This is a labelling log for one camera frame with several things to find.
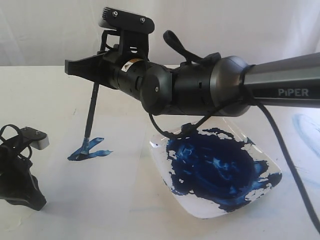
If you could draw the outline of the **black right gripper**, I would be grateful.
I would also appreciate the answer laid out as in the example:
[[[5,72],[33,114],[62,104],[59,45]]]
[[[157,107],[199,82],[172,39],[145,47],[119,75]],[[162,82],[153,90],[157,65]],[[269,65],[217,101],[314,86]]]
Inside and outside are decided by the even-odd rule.
[[[66,59],[64,72],[120,90],[131,97],[139,97],[140,85],[149,66],[149,59],[143,50],[123,54],[108,50],[80,60]]]

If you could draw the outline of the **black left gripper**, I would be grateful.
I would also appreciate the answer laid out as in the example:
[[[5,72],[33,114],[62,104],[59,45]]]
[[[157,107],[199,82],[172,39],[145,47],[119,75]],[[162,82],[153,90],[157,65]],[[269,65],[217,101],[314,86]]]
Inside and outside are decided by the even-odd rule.
[[[13,148],[0,146],[0,198],[14,206],[41,210],[47,203],[30,172],[32,162]]]

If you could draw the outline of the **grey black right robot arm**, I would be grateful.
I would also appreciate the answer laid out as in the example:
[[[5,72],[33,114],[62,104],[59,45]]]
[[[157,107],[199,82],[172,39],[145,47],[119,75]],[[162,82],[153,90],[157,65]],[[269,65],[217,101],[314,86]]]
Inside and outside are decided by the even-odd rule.
[[[205,116],[217,109],[218,116],[238,117],[251,99],[267,106],[320,106],[318,53],[252,65],[238,56],[210,55],[172,69],[110,50],[66,60],[64,68],[68,75],[131,96],[155,116]]]

